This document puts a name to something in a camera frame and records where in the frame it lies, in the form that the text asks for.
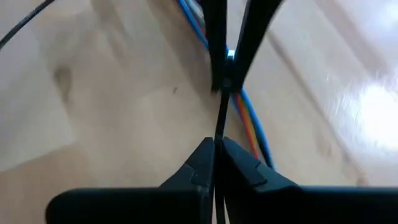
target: black wire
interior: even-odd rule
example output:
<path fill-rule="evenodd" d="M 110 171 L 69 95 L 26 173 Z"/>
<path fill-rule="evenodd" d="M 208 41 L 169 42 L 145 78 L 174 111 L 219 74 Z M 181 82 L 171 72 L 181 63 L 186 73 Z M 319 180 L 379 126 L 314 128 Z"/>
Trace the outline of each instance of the black wire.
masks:
<path fill-rule="evenodd" d="M 216 199 L 216 220 L 217 224 L 225 224 L 224 213 L 224 186 L 223 186 L 223 136 L 226 122 L 226 114 L 228 111 L 229 91 L 221 92 L 220 110 L 218 112 L 216 134 L 214 138 L 216 149 L 215 163 L 215 199 Z"/>
<path fill-rule="evenodd" d="M 18 22 L 1 40 L 0 40 L 0 50 L 8 43 L 12 37 L 14 37 L 19 30 L 21 30 L 31 19 L 33 19 L 38 13 L 45 9 L 49 4 L 54 2 L 54 0 L 45 0 L 42 4 L 37 6 L 32 12 L 30 12 L 23 20 Z"/>

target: wire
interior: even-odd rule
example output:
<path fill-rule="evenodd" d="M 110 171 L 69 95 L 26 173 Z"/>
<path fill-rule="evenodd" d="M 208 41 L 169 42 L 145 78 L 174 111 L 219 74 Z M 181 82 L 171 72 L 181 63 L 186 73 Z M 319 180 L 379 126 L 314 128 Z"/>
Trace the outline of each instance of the wire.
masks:
<path fill-rule="evenodd" d="M 246 130 L 246 135 L 248 136 L 249 143 L 250 143 L 250 146 L 252 148 L 252 153 L 253 153 L 255 158 L 258 158 L 259 154 L 257 152 L 256 143 L 255 143 L 256 142 L 256 139 L 255 139 L 256 134 L 254 134 L 254 128 L 253 128 L 253 126 L 251 124 L 249 113 L 246 110 L 246 108 L 244 106 L 244 102 L 243 102 L 242 98 L 240 97 L 240 95 L 239 94 L 235 94 L 235 98 L 236 98 L 236 101 L 238 103 L 238 108 L 239 108 L 239 111 L 240 111 L 240 114 L 241 114 L 241 118 L 242 118 L 242 121 L 243 121 L 244 128 Z"/>
<path fill-rule="evenodd" d="M 244 119 L 244 117 L 243 117 L 243 115 L 242 115 L 242 112 L 241 112 L 241 110 L 240 110 L 240 107 L 238 106 L 238 103 L 236 102 L 236 97 L 234 97 L 234 95 L 232 95 L 231 96 L 231 101 L 232 101 L 232 104 L 233 104 L 233 106 L 234 106 L 234 108 L 235 108 L 235 110 L 236 110 L 236 112 L 238 112 L 238 115 L 239 115 L 239 117 L 241 118 L 241 121 L 243 121 L 243 119 Z M 249 135 L 249 133 L 248 132 L 246 132 L 246 128 L 245 128 L 245 133 L 246 133 L 246 136 L 248 137 L 248 139 L 250 139 L 251 137 L 250 137 L 250 135 Z"/>
<path fill-rule="evenodd" d="M 188 7 L 193 12 L 195 18 L 198 20 L 199 24 L 202 27 L 205 27 L 205 17 L 203 15 L 203 11 L 201 10 L 201 6 L 195 0 L 186 0 Z"/>
<path fill-rule="evenodd" d="M 191 24 L 193 30 L 199 37 L 200 41 L 203 43 L 206 49 L 209 49 L 206 37 L 203 35 L 203 32 L 201 31 L 198 22 L 196 22 L 195 17 L 193 16 L 191 10 L 189 9 L 187 3 L 185 0 L 178 0 L 178 3 L 180 4 L 182 11 L 184 12 L 185 16 L 188 19 L 188 22 Z"/>
<path fill-rule="evenodd" d="M 54 0 L 45 0 L 39 6 L 37 6 L 32 12 L 30 12 L 23 20 L 18 22 L 1 40 L 0 40 L 0 50 L 8 43 L 12 37 L 14 37 L 19 30 L 21 30 L 31 19 L 33 19 L 38 13 L 45 9 L 49 4 L 53 3 Z"/>
<path fill-rule="evenodd" d="M 256 136 L 257 136 L 257 140 L 259 141 L 262 156 L 264 156 L 264 160 L 266 161 L 267 165 L 270 168 L 274 169 L 275 165 L 274 165 L 274 161 L 272 160 L 271 150 L 269 149 L 266 134 L 261 126 L 261 123 L 259 121 L 259 118 L 256 115 L 256 112 L 254 111 L 253 105 L 251 104 L 248 95 L 246 94 L 246 92 L 243 89 L 241 91 L 241 97 L 242 97 L 243 101 L 246 103 L 246 107 L 249 111 L 254 129 L 257 133 Z"/>

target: blue wire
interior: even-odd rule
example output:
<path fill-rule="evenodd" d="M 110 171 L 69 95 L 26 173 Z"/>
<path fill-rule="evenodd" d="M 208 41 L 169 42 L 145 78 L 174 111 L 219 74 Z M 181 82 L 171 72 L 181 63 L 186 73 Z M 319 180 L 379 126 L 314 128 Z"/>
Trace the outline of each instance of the blue wire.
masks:
<path fill-rule="evenodd" d="M 197 36 L 199 37 L 200 41 L 203 43 L 203 45 L 205 46 L 206 49 L 208 49 L 208 42 L 206 40 L 206 37 L 203 35 L 200 27 L 198 27 L 198 24 L 196 23 L 195 17 L 192 14 L 190 8 L 187 6 L 187 3 L 185 2 L 185 0 L 178 0 L 178 3 L 180 4 L 182 11 L 184 12 L 185 16 L 188 19 L 188 22 L 191 24 L 193 30 L 195 31 L 195 33 L 197 34 Z M 250 118 L 252 120 L 254 129 L 256 131 L 256 136 L 257 138 L 261 141 L 261 143 L 263 144 L 264 148 L 265 148 L 265 152 L 262 150 L 261 152 L 263 153 L 263 156 L 268 164 L 268 166 L 272 169 L 274 169 L 274 162 L 272 160 L 271 157 L 271 151 L 269 149 L 269 145 L 268 145 L 268 140 L 266 137 L 266 134 L 261 126 L 261 123 L 256 115 L 256 112 L 254 111 L 253 105 L 250 102 L 249 97 L 247 96 L 246 92 L 242 89 L 241 91 L 241 96 L 243 101 L 246 103 L 246 106 L 248 108 L 249 111 L 249 115 Z M 232 104 L 234 105 L 236 111 L 240 114 L 239 110 L 238 110 L 238 106 L 236 104 L 236 101 L 233 97 L 232 98 Z"/>
<path fill-rule="evenodd" d="M 182 8 L 182 11 L 184 12 L 185 16 L 188 19 L 188 22 L 191 24 L 193 30 L 195 31 L 195 33 L 199 37 L 200 41 L 203 43 L 203 45 L 205 46 L 206 49 L 209 49 L 206 37 L 203 35 L 200 27 L 198 27 L 198 24 L 196 23 L 195 17 L 192 14 L 192 12 L 189 9 L 189 7 L 187 6 L 187 3 L 185 2 L 185 0 L 178 0 L 178 3 L 180 4 L 180 6 Z"/>
<path fill-rule="evenodd" d="M 272 156 L 271 156 L 271 150 L 268 145 L 268 140 L 267 140 L 266 134 L 261 126 L 261 122 L 260 122 L 259 118 L 257 117 L 256 112 L 254 111 L 253 105 L 251 104 L 250 99 L 249 99 L 248 95 L 246 94 L 246 91 L 244 91 L 244 89 L 241 90 L 241 96 L 248 108 L 251 121 L 252 121 L 254 129 L 257 133 L 257 138 L 259 138 L 259 140 L 262 142 L 262 144 L 265 148 L 266 155 L 263 155 L 263 156 L 264 156 L 265 160 L 267 161 L 268 166 L 271 167 L 272 169 L 274 169 L 274 167 L 275 167 L 274 160 L 272 159 Z"/>

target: wood grain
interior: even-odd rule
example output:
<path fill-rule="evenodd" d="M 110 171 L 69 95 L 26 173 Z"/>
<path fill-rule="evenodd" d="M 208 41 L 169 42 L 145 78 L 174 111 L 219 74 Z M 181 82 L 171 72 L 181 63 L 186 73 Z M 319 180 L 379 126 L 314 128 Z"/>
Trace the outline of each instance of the wood grain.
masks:
<path fill-rule="evenodd" d="M 1 2 L 0 35 L 39 2 Z M 228 5 L 231 49 L 245 4 Z M 398 184 L 396 55 L 380 42 L 396 29 L 364 23 L 386 4 L 285 1 L 264 38 L 244 87 L 299 184 Z M 214 134 L 209 56 L 173 0 L 55 2 L 0 67 L 1 223 L 43 223 L 70 188 L 159 185 Z M 226 135 L 248 148 L 232 109 Z"/>

